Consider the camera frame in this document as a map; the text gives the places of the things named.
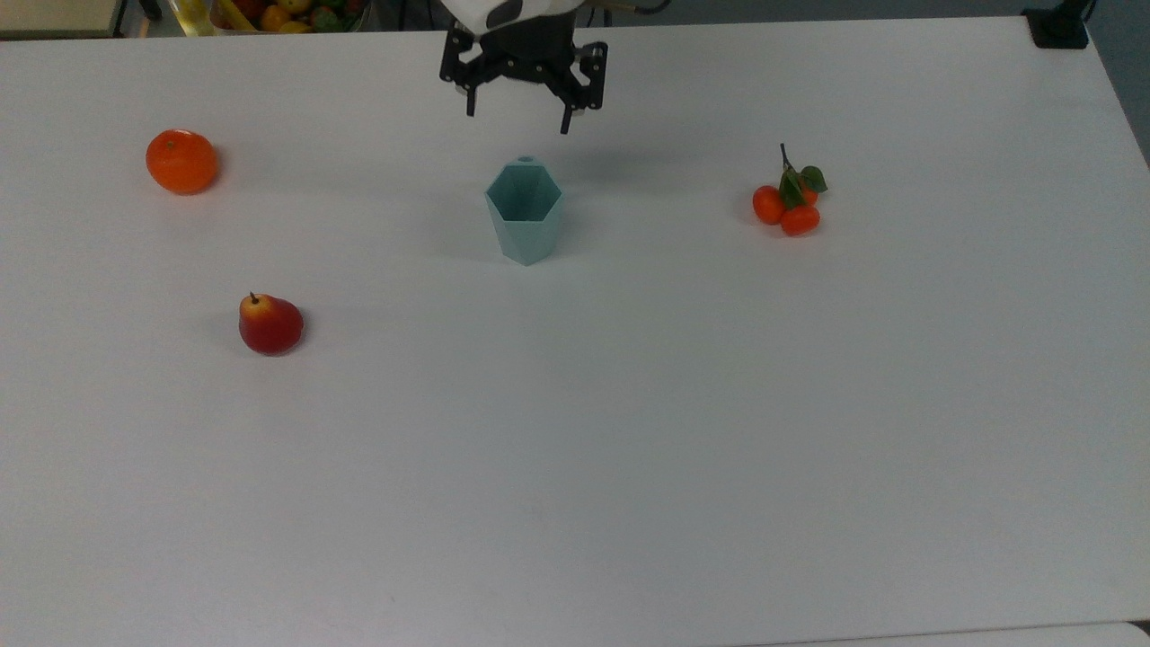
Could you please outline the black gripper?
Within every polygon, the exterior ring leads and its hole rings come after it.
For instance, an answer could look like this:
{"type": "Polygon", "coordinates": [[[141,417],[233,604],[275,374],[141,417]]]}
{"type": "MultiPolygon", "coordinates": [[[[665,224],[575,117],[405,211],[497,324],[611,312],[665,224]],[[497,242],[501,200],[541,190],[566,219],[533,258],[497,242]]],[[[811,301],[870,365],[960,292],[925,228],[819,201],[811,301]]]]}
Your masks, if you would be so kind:
{"type": "Polygon", "coordinates": [[[572,44],[575,11],[551,13],[499,26],[480,38],[467,29],[448,29],[439,77],[465,97],[465,114],[475,116],[478,88],[506,76],[546,84],[564,105],[560,132],[568,134],[578,111],[599,110],[610,46],[572,44]]]}

